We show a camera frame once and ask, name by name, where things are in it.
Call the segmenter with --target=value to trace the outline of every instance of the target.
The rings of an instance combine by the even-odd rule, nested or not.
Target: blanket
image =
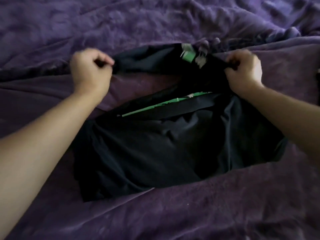
[[[232,44],[248,46],[246,40],[254,40],[258,46],[248,48],[262,61],[265,85],[316,104],[319,33],[319,0],[0,0],[0,71],[17,74],[34,67],[55,71],[68,63],[73,52],[86,47],[113,55],[148,44],[204,40],[225,58]],[[174,79],[119,75],[91,117],[164,89]],[[3,81],[1,137],[71,92],[67,72]],[[81,200],[72,165],[68,151],[7,239],[314,239],[320,235],[320,179],[293,144],[278,163],[87,203]]]

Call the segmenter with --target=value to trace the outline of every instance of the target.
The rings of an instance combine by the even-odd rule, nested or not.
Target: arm
[[[0,239],[37,196],[82,124],[106,95],[112,68],[106,54],[87,49],[71,60],[74,93],[44,115],[0,140]]]
[[[240,62],[236,71],[225,70],[230,88],[320,166],[320,107],[264,87],[260,60],[248,50],[235,51],[227,61]]]

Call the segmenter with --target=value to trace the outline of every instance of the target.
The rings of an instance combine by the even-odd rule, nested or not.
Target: hand
[[[95,60],[107,64],[100,68]],[[76,52],[70,61],[74,92],[90,95],[100,103],[109,90],[113,64],[110,56],[97,49],[87,48]]]
[[[261,82],[261,62],[249,50],[236,50],[227,57],[226,61],[240,63],[236,71],[232,68],[225,69],[229,86],[238,96],[245,99],[252,89],[264,87]]]

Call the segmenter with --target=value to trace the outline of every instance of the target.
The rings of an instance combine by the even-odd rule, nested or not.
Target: bed
[[[71,55],[207,43],[247,47],[266,86],[318,103],[320,0],[0,0],[0,136],[72,92]],[[116,76],[90,117],[174,83]],[[290,143],[279,162],[208,180],[83,203],[67,151],[6,239],[318,239],[320,178]]]

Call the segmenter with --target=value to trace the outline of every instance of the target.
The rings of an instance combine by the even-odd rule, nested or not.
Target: purple bedspread
[[[216,44],[217,38],[288,32],[302,37],[250,47],[262,60],[263,82],[317,103],[319,0],[0,0],[0,69],[55,68],[89,46],[116,54],[146,44],[203,39]],[[226,53],[217,55],[223,58]],[[115,76],[92,116],[178,79]],[[71,92],[70,75],[0,83],[0,136],[32,121]],[[320,177],[292,144],[277,163],[87,203],[81,200],[72,165],[72,153],[67,152],[7,239],[320,237]]]

